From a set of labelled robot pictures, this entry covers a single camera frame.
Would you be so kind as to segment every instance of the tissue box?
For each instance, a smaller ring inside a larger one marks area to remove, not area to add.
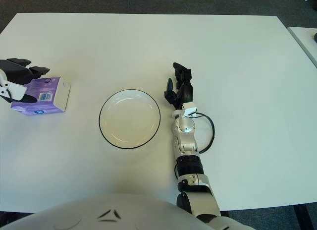
[[[36,103],[12,102],[11,108],[24,115],[43,115],[64,112],[70,90],[61,77],[32,80],[26,94],[35,97]]]

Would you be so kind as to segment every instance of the white table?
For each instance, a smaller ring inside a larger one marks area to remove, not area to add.
[[[24,116],[0,102],[1,211],[114,192],[175,203],[163,96],[174,61],[192,69],[194,101],[216,126],[202,162],[221,210],[317,201],[317,69],[277,17],[17,14],[0,48],[71,84],[63,114]],[[122,150],[104,140],[98,115],[129,88],[156,100],[161,123],[146,145]],[[202,148],[208,126],[196,122]]]
[[[287,29],[317,67],[317,42],[314,40],[317,28],[288,27]]]

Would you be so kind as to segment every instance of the barcode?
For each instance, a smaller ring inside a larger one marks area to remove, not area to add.
[[[39,101],[50,101],[52,100],[52,93],[40,93]]]

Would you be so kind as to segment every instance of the black cable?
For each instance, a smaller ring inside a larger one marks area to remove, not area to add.
[[[207,118],[208,121],[210,122],[211,128],[212,128],[212,136],[211,136],[211,140],[210,140],[209,144],[207,145],[207,147],[205,147],[204,149],[202,149],[201,151],[199,151],[199,154],[202,154],[202,153],[206,152],[206,151],[211,147],[211,145],[212,145],[212,143],[213,143],[214,133],[215,133],[215,131],[214,131],[214,124],[213,124],[212,119],[211,119],[210,117],[208,117],[207,115],[202,114],[202,113],[196,113],[196,114],[200,115],[200,116],[198,116],[198,117],[205,117],[205,118]]]
[[[11,99],[11,93],[9,90],[6,90],[8,92],[9,98]]]
[[[178,179],[177,174],[176,174],[176,167],[177,167],[177,163],[176,163],[176,165],[174,167],[174,174],[175,174],[176,179]]]

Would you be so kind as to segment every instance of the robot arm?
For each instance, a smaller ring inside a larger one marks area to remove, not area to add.
[[[181,192],[177,197],[177,206],[215,230],[251,230],[253,228],[220,216],[220,209],[208,177],[204,174],[194,137],[195,123],[192,118],[196,117],[197,107],[192,102],[193,87],[189,82],[192,78],[191,70],[177,63],[174,63],[173,67],[179,90],[177,94],[173,92],[173,83],[169,79],[164,96],[176,108],[172,114],[175,118],[173,145],[176,159],[175,171],[177,170],[175,175],[178,190]]]
[[[24,84],[30,83],[32,79],[38,79],[50,69],[46,67],[26,68],[31,61],[27,59],[10,58],[0,60],[0,96],[7,102],[19,101],[24,103],[35,103],[35,97],[26,95]]]

